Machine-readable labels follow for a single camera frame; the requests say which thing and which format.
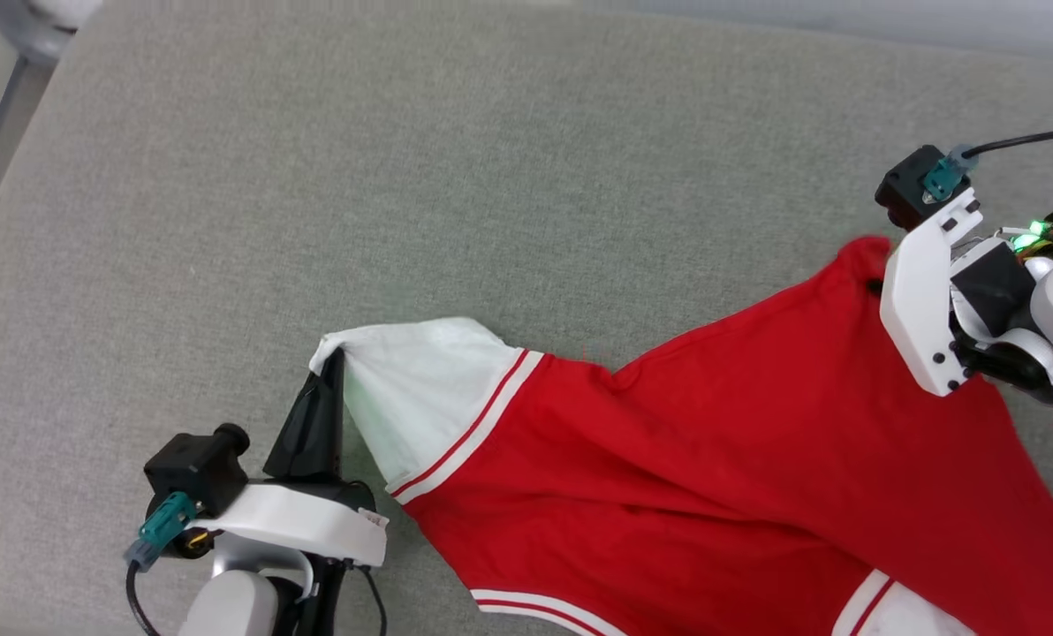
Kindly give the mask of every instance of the red stripe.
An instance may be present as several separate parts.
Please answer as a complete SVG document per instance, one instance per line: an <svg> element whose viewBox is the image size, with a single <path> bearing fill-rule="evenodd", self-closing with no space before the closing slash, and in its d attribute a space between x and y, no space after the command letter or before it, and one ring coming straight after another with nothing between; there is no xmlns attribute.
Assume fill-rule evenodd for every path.
<svg viewBox="0 0 1053 636"><path fill-rule="evenodd" d="M471 426L468 428L464 434L459 436L457 442L453 443L453 448L449 448L449 451L446 451L444 455L441 455L441 458L439 458L436 463L433 463L433 466L431 466L429 470L422 472L422 474L417 475L416 478L410 480L409 483L405 483L401 488L398 488L396 491L394 491L393 496L400 495L402 494L402 492L408 491L411 485L414 485L414 483L419 482L419 480L424 480L425 478L429 478L429 475L433 474L433 472L435 472L436 469L440 468L441 464L444 463L453 455L453 453L455 453L458 450L459 444L465 442L468 438L471 437L471 434L474 434L475 430L479 428L479 422L483 421L483 415L486 415L486 412L491 411L491 404L495 402L495 398L498 398L499 393L501 393L502 387L506 385L508 380L511 379L511 376L514 375L514 372L518 370L520 365L522 365L523 359L526 358L526 354L529 353L530 352L524 349L523 352L518 355L518 359L515 359L514 365L512 365L511 370L508 371L508 374L502 376L502 379L499 380L499 386L495 386L495 392L491 395L491 398L488 399L485 406L483 406L483 410L479 412L478 418L475 418L475 422L471 423Z"/></svg>
<svg viewBox="0 0 1053 636"><path fill-rule="evenodd" d="M858 636L858 634L860 633L860 628L862 628L866 621L869 620L869 617L873 615L873 611L876 609L876 605L879 604L880 599L882 599L883 595L887 595L887 589L893 587L893 584L895 584L895 582L894 580L891 579L888 579L886 582L883 582L883 587L880 588L880 591L877 592L875 596L873 596L873 600L869 603L869 607L865 608L865 613L860 615L860 620L857 620L857 624L854 625L853 636Z"/></svg>
<svg viewBox="0 0 1053 636"><path fill-rule="evenodd" d="M570 622L578 625L579 628L583 629L584 631L587 631L589 633L595 633L596 636L604 636L603 633L600 633L600 632L596 631L596 629L591 628L589 624L583 623L582 621L580 621L580 620L578 620L578 619L576 619L576 618L568 615L567 613L562 613L562 612L559 612L559 611L553 611L551 608L543 608L542 605L532 605L530 603L519 603L517 600L486 600L486 599L479 600L479 602L475 603L475 604L478 604L479 607L483 607L483 605L505 605L505 607L509 607L509 608L523 608L523 609L525 609L525 611L545 612L545 613L548 613L548 615L553 615L553 616L556 616L558 618L569 620Z"/></svg>

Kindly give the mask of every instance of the gray couch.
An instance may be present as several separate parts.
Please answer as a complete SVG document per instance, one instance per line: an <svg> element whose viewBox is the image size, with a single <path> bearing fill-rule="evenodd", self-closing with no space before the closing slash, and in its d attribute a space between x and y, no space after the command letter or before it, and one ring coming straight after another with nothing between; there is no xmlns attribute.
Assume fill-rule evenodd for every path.
<svg viewBox="0 0 1053 636"><path fill-rule="evenodd" d="M208 4L95 17L0 190L4 629L136 633L142 463L233 421L259 475L325 332L472 315L617 366L897 236L871 194L917 145L1053 128L1053 62L550 3ZM988 227L1052 208L1053 144L984 163ZM1053 490L1049 412L1010 404ZM381 494L353 426L345 472ZM481 616L381 506L390 633L562 633ZM206 577L140 579L163 633ZM340 623L376 633L357 579Z"/></svg>

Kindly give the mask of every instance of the white label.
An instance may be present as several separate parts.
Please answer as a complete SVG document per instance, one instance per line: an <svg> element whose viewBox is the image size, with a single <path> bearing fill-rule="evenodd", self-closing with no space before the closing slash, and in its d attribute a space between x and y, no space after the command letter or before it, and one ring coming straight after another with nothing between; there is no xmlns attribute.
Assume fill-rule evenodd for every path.
<svg viewBox="0 0 1053 636"><path fill-rule="evenodd" d="M364 508L358 508L358 514L364 516L369 520L372 520L372 522L381 530L385 530L386 524L389 524L389 517L378 515L373 511L364 510Z"/></svg>

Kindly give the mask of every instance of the striped trim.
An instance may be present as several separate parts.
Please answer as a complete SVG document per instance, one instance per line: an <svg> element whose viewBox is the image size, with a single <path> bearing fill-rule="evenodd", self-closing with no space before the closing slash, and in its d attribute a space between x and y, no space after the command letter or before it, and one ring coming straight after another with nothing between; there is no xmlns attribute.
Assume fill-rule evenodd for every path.
<svg viewBox="0 0 1053 636"><path fill-rule="evenodd" d="M889 575L878 569L871 572L857 591L853 592L853 596L849 597L841 615L836 617L836 622L833 623L833 636L857 636L893 584L895 580L891 580Z"/></svg>
<svg viewBox="0 0 1053 636"><path fill-rule="evenodd" d="M594 613L551 596L495 590L473 590L471 596L479 604L479 612L541 618L560 624L578 636L624 636L624 632Z"/></svg>
<svg viewBox="0 0 1053 636"><path fill-rule="evenodd" d="M502 417L502 412L506 411L508 403L511 403L511 399L518 393L519 387L522 387L523 382L535 371L535 366L538 366L542 355L537 351L523 350L518 359L515 359L511 370L502 376L499 385L495 387L495 393L488 399L485 406L479 412L478 418L475 418L475 422L429 470L417 475L416 478L398 483L396 488L390 484L389 491L393 498L403 505L416 499L417 496L429 494L439 484L444 483L444 480L449 479L450 476L453 476L454 472L462 466L468 458L471 458L471 454L495 430L495 423L498 423Z"/></svg>

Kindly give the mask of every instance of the red garment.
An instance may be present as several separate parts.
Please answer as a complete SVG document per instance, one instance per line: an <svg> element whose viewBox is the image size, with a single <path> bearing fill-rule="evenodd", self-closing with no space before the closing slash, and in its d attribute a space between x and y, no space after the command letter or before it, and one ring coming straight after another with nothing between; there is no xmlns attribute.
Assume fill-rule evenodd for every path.
<svg viewBox="0 0 1053 636"><path fill-rule="evenodd" d="M592 636L1053 635L1053 500L990 383L915 385L870 291L887 253L854 242L615 375L451 321L330 350L391 492L482 611ZM488 351L498 372L469 361ZM375 402L390 359L392 402L429 419ZM457 414L422 374L486 399Z"/></svg>

